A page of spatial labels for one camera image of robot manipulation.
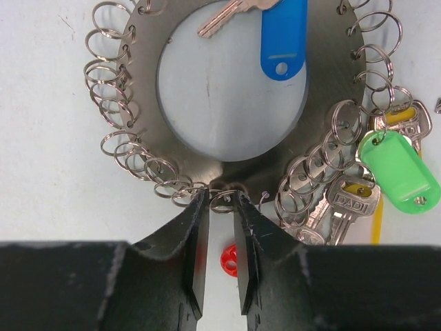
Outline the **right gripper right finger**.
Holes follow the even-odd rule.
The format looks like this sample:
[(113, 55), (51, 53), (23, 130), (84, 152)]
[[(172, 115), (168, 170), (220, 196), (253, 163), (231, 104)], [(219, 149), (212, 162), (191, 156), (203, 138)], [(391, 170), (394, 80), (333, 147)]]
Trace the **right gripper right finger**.
[(306, 245), (234, 195), (248, 330), (439, 330), (440, 248)]

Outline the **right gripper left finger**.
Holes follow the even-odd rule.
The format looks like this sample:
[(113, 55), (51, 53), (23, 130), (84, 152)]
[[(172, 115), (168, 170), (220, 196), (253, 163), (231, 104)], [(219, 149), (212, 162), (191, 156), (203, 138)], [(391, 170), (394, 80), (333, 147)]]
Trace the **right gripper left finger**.
[(195, 330), (203, 314), (209, 192), (135, 244), (1, 244), (2, 330)]

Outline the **red tag key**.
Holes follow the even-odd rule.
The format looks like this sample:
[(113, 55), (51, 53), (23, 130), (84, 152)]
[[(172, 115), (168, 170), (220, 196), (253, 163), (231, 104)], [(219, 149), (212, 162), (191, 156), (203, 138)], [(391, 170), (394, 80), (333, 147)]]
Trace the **red tag key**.
[(237, 253), (235, 244), (231, 244), (223, 250), (220, 256), (220, 265), (229, 276), (237, 277)]

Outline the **yellow tag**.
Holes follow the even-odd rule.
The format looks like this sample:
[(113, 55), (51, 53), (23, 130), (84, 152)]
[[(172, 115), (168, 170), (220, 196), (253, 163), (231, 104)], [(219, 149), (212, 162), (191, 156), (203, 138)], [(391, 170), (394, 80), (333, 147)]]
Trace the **yellow tag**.
[(381, 131), (387, 126), (406, 136), (416, 152), (422, 156), (422, 140), (427, 137), (433, 128), (430, 114), (425, 105), (415, 99), (411, 104), (396, 106), (384, 117), (372, 117), (369, 120), (369, 129)]
[(374, 182), (340, 175), (306, 224), (294, 228), (293, 236), (307, 245), (341, 245), (351, 224), (375, 212), (380, 197), (380, 186)]

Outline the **green tag key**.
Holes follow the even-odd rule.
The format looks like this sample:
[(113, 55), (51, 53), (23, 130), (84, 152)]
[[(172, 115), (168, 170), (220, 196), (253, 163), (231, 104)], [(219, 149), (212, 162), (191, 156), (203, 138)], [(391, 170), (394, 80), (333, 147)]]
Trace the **green tag key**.
[(399, 211), (422, 214), (440, 202), (440, 184), (404, 135), (369, 131), (358, 145), (358, 156)]

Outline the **metal keyring disc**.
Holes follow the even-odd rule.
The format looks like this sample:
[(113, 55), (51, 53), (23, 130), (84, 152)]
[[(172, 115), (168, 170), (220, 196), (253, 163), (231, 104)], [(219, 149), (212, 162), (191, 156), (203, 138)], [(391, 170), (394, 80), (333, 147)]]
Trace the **metal keyring disc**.
[(101, 1), (83, 69), (112, 127), (101, 152), (154, 193), (187, 206), (209, 189), (232, 211), (235, 192), (302, 225), (324, 190), (356, 164), (359, 138), (400, 95), (393, 55), (403, 25), (392, 1), (308, 1), (306, 61), (275, 81), (260, 66), (260, 10), (210, 38), (198, 29), (228, 1)]

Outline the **blue tag key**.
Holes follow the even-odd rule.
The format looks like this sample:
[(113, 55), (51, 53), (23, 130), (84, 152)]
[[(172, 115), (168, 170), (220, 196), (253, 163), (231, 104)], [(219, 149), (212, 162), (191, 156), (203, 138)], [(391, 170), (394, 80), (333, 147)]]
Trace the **blue tag key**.
[(296, 76), (306, 61), (307, 0), (235, 0), (202, 25), (198, 36), (212, 37), (235, 14), (260, 10), (260, 66), (267, 77), (286, 81)]

